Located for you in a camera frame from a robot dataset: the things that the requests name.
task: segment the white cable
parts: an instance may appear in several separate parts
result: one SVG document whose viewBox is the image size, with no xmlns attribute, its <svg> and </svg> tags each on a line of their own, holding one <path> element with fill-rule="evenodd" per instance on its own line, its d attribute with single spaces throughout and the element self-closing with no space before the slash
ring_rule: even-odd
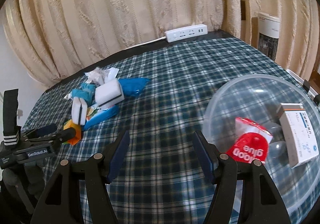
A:
<svg viewBox="0 0 320 224">
<path fill-rule="evenodd" d="M 133 47 L 137 47 L 137 46 L 145 45 L 145 44 L 148 44 L 148 43 L 152 43 L 152 42 L 155 42 L 155 41 L 163 40 L 163 39 L 165 39 L 165 38 L 166 38 L 166 37 L 164 36 L 164 37 L 161 37 L 161 38 L 158 38 L 158 39 L 152 40 L 152 41 L 147 41 L 147 42 L 144 42 L 144 43 L 140 43 L 140 44 L 137 44 L 137 45 L 134 45 L 134 46 L 128 47 L 128 48 L 126 48 L 125 50 L 127 50 L 127 49 L 131 49 L 131 48 L 133 48 Z"/>
</svg>

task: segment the beige curtain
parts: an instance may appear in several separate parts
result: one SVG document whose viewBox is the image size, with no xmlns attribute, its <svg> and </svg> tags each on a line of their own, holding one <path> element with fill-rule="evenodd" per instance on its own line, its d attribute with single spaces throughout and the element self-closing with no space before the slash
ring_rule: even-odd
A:
<svg viewBox="0 0 320 224">
<path fill-rule="evenodd" d="M 7 0 L 7 39 L 36 80 L 50 87 L 113 53 L 204 23 L 239 37 L 240 0 Z"/>
<path fill-rule="evenodd" d="M 245 0 L 245 41 L 256 46 L 257 12 L 281 18 L 276 62 L 303 79 L 309 79 L 319 42 L 316 0 Z"/>
</svg>

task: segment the orange block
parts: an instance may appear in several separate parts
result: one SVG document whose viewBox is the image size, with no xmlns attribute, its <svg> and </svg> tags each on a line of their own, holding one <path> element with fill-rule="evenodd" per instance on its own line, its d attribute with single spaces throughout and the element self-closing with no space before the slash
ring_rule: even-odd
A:
<svg viewBox="0 0 320 224">
<path fill-rule="evenodd" d="M 73 127 L 76 130 L 76 136 L 70 140 L 68 140 L 66 143 L 71 144 L 71 145 L 75 145 L 76 143 L 79 142 L 79 140 L 81 139 L 81 126 L 74 124 L 72 119 L 70 119 L 69 121 L 67 121 L 64 126 L 63 129 L 67 129 L 69 127 Z"/>
</svg>

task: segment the white wall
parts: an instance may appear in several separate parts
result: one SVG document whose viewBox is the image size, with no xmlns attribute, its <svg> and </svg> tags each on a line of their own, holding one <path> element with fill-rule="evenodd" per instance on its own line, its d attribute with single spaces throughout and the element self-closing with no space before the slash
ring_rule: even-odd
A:
<svg viewBox="0 0 320 224">
<path fill-rule="evenodd" d="M 28 75 L 26 68 L 11 50 L 0 23 L 0 92 L 3 94 L 5 90 L 11 89 L 19 89 L 18 109 L 23 111 L 23 115 L 18 119 L 18 125 L 23 126 L 45 89 Z M 2 113 L 0 117 L 2 134 Z"/>
</svg>

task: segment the electrical outlet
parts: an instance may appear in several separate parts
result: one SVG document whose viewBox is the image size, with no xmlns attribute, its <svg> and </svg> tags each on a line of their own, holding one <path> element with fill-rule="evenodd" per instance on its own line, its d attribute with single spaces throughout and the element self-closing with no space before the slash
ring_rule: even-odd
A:
<svg viewBox="0 0 320 224">
<path fill-rule="evenodd" d="M 191 25 L 165 32 L 168 42 L 178 41 L 194 36 L 204 35 L 208 33 L 208 27 L 204 24 Z"/>
</svg>

